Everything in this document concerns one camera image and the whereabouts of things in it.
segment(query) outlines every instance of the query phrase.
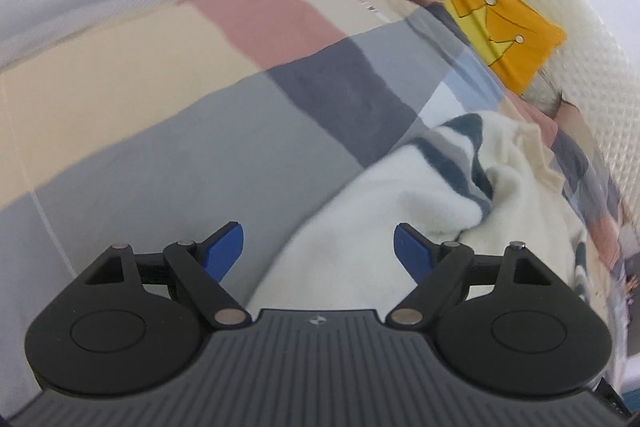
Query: quilted headboard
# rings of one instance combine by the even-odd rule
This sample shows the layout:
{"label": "quilted headboard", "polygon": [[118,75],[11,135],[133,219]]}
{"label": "quilted headboard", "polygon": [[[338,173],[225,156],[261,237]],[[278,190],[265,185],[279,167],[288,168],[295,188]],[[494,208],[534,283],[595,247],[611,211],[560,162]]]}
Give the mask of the quilted headboard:
{"label": "quilted headboard", "polygon": [[524,94],[553,113],[560,95],[583,113],[640,225],[640,76],[584,0],[523,0],[567,33]]}

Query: pink stripe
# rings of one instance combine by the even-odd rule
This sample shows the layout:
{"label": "pink stripe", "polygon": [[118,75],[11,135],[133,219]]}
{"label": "pink stripe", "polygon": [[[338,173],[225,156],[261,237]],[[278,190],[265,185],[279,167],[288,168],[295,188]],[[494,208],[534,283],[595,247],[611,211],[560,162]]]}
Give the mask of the pink stripe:
{"label": "pink stripe", "polygon": [[525,120],[538,124],[543,143],[551,149],[558,135],[558,124],[539,109],[519,99],[517,95],[513,94],[510,90],[505,89],[505,93]]}
{"label": "pink stripe", "polygon": [[188,0],[263,70],[308,57],[347,35],[303,0]]}
{"label": "pink stripe", "polygon": [[601,220],[590,225],[588,229],[593,244],[598,250],[598,257],[611,270],[620,257],[617,227],[610,216],[604,216]]}

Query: yellow pillow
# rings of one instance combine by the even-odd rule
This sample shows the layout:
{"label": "yellow pillow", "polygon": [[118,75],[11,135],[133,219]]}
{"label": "yellow pillow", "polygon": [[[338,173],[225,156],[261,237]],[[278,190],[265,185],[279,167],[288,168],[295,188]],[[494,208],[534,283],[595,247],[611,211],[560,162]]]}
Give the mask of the yellow pillow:
{"label": "yellow pillow", "polygon": [[521,0],[443,0],[482,60],[521,94],[554,48],[566,38]]}

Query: plaid blanket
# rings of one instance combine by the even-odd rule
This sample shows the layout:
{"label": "plaid blanket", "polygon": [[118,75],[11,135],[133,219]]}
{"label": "plaid blanket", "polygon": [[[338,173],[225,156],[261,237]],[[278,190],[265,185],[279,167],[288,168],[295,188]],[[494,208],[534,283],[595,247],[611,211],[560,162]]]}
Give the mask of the plaid blanket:
{"label": "plaid blanket", "polygon": [[[391,150],[469,111],[523,118],[455,30],[438,0],[185,0],[0,74],[0,412],[37,390],[26,327],[108,245],[159,251],[239,221],[223,285],[246,302],[300,224]],[[584,215],[602,203],[574,198]],[[620,257],[603,244],[580,262],[592,303],[617,284],[592,278]]]}
{"label": "plaid blanket", "polygon": [[[524,241],[568,285],[586,230],[562,197],[564,177],[535,124],[492,111],[436,126],[375,163],[291,238],[247,310],[375,309],[384,317],[431,261],[398,223],[433,243],[502,255]],[[474,286],[469,296],[492,287]]]}
{"label": "plaid blanket", "polygon": [[585,244],[576,250],[575,290],[609,325],[614,352],[607,376],[619,389],[626,359],[624,259],[640,250],[638,232],[578,108],[562,102],[551,120],[507,96],[526,120],[540,126],[543,142],[554,152],[552,168],[565,177],[562,195],[588,231]]}

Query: crown print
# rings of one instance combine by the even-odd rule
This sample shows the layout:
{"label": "crown print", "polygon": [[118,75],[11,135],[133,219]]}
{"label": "crown print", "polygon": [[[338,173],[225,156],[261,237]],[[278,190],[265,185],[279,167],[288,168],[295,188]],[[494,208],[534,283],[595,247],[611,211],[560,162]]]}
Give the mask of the crown print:
{"label": "crown print", "polygon": [[487,10],[490,6],[495,6],[498,0],[482,0],[480,7],[463,16],[459,14],[452,0],[443,0],[443,3],[473,48],[489,66],[499,60],[511,46],[524,42],[524,37],[519,34],[508,41],[494,41],[491,38],[486,23]]}

